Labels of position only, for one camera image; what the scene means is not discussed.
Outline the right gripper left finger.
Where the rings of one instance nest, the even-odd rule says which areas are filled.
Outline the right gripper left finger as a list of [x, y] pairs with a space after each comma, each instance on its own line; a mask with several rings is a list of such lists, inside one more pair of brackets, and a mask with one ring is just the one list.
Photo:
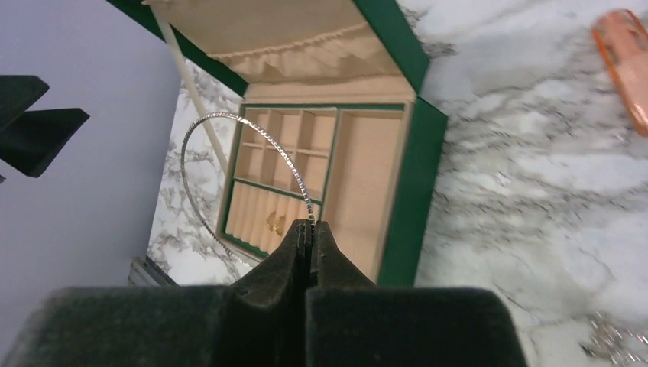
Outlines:
[[28, 317], [4, 366], [302, 366], [312, 225], [229, 286], [68, 287]]

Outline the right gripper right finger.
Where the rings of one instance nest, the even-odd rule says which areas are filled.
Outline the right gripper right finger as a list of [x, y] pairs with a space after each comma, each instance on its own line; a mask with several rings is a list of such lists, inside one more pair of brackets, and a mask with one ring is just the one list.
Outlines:
[[308, 366], [524, 366], [509, 310], [474, 287], [378, 287], [315, 227], [317, 284], [305, 295]]

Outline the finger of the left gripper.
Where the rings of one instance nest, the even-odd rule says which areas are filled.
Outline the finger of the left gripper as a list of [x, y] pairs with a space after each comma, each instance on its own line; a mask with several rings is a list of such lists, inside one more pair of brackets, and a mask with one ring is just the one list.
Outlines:
[[39, 178], [88, 119], [80, 108], [25, 112], [1, 130], [1, 160]]
[[50, 86], [33, 75], [1, 75], [1, 130], [27, 111]]

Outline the green jewelry box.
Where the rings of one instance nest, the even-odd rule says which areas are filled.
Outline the green jewelry box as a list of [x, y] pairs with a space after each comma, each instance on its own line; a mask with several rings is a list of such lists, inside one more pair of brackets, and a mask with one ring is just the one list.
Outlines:
[[411, 286], [446, 116], [421, 95], [429, 58], [395, 1], [116, 1], [242, 98], [203, 250], [251, 265], [289, 226], [327, 222], [373, 282]]

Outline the aluminium frame rail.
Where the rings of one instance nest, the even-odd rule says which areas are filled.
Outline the aluminium frame rail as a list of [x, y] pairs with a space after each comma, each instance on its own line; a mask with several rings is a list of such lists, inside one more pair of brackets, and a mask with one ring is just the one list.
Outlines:
[[177, 283], [155, 261], [144, 256], [131, 260], [127, 285], [130, 287], [166, 287], [177, 286]]

